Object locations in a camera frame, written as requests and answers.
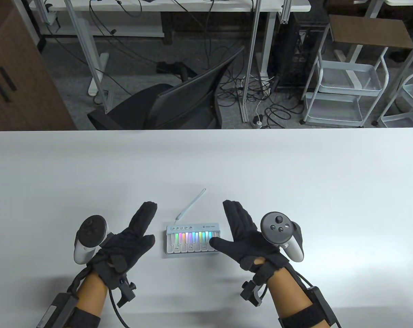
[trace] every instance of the metal cart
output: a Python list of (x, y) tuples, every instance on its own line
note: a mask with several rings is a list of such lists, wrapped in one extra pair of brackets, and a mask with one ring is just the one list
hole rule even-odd
[[(384, 60), (388, 47), (384, 48), (375, 66), (324, 60), (322, 47), (330, 29), (331, 24), (325, 29), (317, 58), (303, 91), (305, 111), (301, 124), (313, 122), (362, 127), (389, 82), (389, 72)], [(385, 73), (383, 83), (376, 73), (380, 64)], [(308, 92), (314, 73), (317, 75), (317, 85), (314, 92)], [(362, 96), (375, 97), (370, 108), (363, 113), (359, 105)]]
[[(386, 128), (411, 128), (413, 127), (413, 74), (408, 76), (396, 93), (391, 97), (389, 103), (377, 120), (372, 122), (373, 126), (378, 126), (381, 122)], [(407, 113), (385, 116), (391, 105), (398, 97), (402, 97), (410, 106)]]

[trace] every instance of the wooden cabinet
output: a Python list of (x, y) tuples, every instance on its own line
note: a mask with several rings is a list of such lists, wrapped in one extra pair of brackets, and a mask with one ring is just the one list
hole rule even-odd
[(0, 131), (76, 130), (15, 6), (0, 0)]

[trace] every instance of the piano keyboard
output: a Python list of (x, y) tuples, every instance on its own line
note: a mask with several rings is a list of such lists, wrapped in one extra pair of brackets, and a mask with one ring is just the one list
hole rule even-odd
[(214, 252), (212, 237), (220, 237), (218, 223), (168, 225), (167, 254)]

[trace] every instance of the cabinet handle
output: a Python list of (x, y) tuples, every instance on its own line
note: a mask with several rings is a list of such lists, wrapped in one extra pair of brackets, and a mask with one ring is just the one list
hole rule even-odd
[(11, 99), (8, 97), (8, 94), (3, 90), (3, 88), (0, 86), (0, 95), (3, 97), (4, 101), (7, 103), (11, 103)]
[(4, 80), (6, 81), (6, 83), (8, 84), (9, 88), (11, 88), (12, 91), (18, 90), (16, 89), (15, 84), (12, 82), (11, 77), (8, 75), (8, 73), (2, 66), (0, 66), (0, 74), (2, 75), (2, 77), (4, 78)]

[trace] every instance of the gloved hand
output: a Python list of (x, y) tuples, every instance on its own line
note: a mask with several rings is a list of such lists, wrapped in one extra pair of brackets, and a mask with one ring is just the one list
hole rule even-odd
[[(275, 269), (283, 268), (289, 261), (279, 253), (279, 247), (269, 243), (257, 230), (249, 213), (239, 202), (225, 200), (223, 202), (225, 214), (228, 219), (233, 242), (220, 237), (213, 237), (209, 244), (216, 250), (226, 254), (237, 261), (241, 267), (251, 272), (256, 272), (261, 265), (254, 265), (255, 258), (263, 257), (272, 264)], [(242, 261), (250, 258), (250, 268), (242, 265)]]
[(128, 272), (152, 246), (155, 236), (144, 233), (155, 216), (158, 205), (145, 202), (132, 217), (129, 227), (112, 236), (98, 253), (88, 262), (88, 266), (107, 261), (120, 275)]

